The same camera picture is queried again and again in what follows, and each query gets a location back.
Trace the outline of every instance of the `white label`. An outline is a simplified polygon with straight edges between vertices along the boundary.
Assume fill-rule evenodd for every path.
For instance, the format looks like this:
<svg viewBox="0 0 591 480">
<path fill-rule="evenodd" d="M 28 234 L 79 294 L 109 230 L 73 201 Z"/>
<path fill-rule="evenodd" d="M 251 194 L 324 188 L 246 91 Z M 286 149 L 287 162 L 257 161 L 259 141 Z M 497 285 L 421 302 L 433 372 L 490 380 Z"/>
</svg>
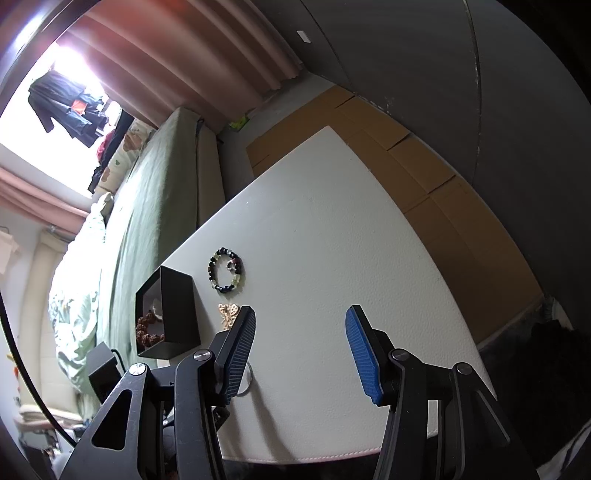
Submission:
<svg viewBox="0 0 591 480">
<path fill-rule="evenodd" d="M 306 35 L 306 32 L 304 32 L 303 30 L 298 30 L 297 34 L 304 41 L 304 43 L 312 43 L 312 41 L 308 38 L 308 35 Z"/>
</svg>

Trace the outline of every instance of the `black cable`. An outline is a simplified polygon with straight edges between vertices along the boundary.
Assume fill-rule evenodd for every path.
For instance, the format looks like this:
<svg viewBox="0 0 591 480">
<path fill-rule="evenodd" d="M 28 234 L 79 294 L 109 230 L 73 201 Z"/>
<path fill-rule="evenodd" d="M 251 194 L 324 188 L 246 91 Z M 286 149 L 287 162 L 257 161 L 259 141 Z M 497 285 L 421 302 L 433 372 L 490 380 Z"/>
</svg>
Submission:
<svg viewBox="0 0 591 480">
<path fill-rule="evenodd" d="M 117 357 L 119 357 L 119 365 L 121 365 L 121 368 L 123 369 L 123 373 L 127 372 L 127 369 L 125 368 L 125 364 L 123 363 L 123 359 L 121 358 L 121 354 L 118 352 L 118 350 L 116 348 L 112 348 L 111 352 L 113 352 L 115 355 L 117 355 Z"/>
<path fill-rule="evenodd" d="M 58 432 L 61 436 L 64 437 L 64 440 L 67 441 L 73 447 L 76 447 L 76 441 L 70 437 L 67 432 L 63 429 L 63 427 L 58 423 L 56 418 L 51 414 L 45 402 L 41 399 L 41 395 L 33 385 L 33 381 L 31 377 L 29 377 L 29 373 L 25 368 L 24 363 L 22 362 L 21 354 L 18 352 L 17 343 L 14 341 L 14 336 L 12 335 L 12 329 L 10 328 L 10 322 L 8 321 L 8 314 L 6 313 L 6 307 L 4 306 L 4 299 L 2 298 L 2 293 L 0 292 L 0 323 L 2 323 L 2 330 L 4 330 L 4 336 L 6 337 L 6 342 L 8 344 L 8 348 L 12 355 L 14 362 L 17 365 L 18 371 L 21 374 L 22 380 L 25 382 L 25 385 L 31 392 L 31 396 L 33 400 L 39 405 L 39 408 L 51 423 L 51 426 Z"/>
</svg>

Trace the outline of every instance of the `beaded bracelet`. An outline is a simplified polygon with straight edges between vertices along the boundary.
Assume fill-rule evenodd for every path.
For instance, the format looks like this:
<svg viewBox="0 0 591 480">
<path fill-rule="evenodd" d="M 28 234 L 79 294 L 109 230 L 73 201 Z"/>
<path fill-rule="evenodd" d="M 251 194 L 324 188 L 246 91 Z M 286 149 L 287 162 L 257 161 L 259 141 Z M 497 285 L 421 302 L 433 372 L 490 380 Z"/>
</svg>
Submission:
<svg viewBox="0 0 591 480">
<path fill-rule="evenodd" d="M 156 322 L 162 322 L 162 320 L 152 310 L 149 310 L 145 317 L 138 319 L 138 324 L 135 326 L 135 340 L 145 348 L 156 345 L 156 343 L 164 340 L 164 335 L 150 335 L 148 333 L 148 325 Z"/>
<path fill-rule="evenodd" d="M 232 283 L 221 287 L 216 279 L 216 263 L 223 256 L 230 258 L 226 268 L 233 274 Z M 212 283 L 212 288 L 215 288 L 219 293 L 228 293 L 234 290 L 240 283 L 240 275 L 242 274 L 242 260 L 232 250 L 221 247 L 213 257 L 211 257 L 209 265 L 207 266 L 209 272 L 209 281 Z"/>
</svg>

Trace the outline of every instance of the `metal screw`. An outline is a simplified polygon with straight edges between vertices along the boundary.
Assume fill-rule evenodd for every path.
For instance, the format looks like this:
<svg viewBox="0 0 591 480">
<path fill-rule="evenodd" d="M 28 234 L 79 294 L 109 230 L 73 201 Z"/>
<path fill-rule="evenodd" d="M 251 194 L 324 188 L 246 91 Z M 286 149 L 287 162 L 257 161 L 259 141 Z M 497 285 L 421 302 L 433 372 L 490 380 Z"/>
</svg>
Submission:
<svg viewBox="0 0 591 480">
<path fill-rule="evenodd" d="M 472 373 L 472 367 L 464 362 L 456 365 L 457 371 L 462 375 L 470 375 Z"/>
<path fill-rule="evenodd" d="M 193 354 L 193 358 L 195 360 L 200 361 L 200 362 L 204 362 L 205 360 L 209 360 L 211 355 L 212 355 L 212 353 L 209 350 L 207 350 L 206 348 L 202 348 L 201 350 L 197 350 Z"/>
<path fill-rule="evenodd" d="M 392 350 L 390 355 L 392 355 L 392 358 L 398 360 L 399 362 L 404 362 L 410 357 L 410 353 L 408 353 L 404 348 L 395 348 Z"/>
<path fill-rule="evenodd" d="M 129 373 L 132 375 L 141 375 L 146 371 L 146 364 L 133 364 L 129 367 Z"/>
</svg>

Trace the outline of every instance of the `black box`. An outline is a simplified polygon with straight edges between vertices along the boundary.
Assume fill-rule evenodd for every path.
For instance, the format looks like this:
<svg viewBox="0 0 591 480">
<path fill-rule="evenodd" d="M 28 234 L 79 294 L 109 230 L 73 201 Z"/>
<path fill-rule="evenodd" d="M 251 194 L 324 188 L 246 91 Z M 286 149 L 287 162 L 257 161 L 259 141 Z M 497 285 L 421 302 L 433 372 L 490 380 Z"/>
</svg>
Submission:
<svg viewBox="0 0 591 480">
<path fill-rule="evenodd" d="M 201 344 L 193 291 L 193 277 L 167 267 L 160 267 L 142 285 L 135 294 L 135 325 L 154 311 L 162 322 L 150 325 L 148 333 L 163 333 L 164 340 L 148 348 L 136 342 L 139 356 L 168 360 Z"/>
</svg>

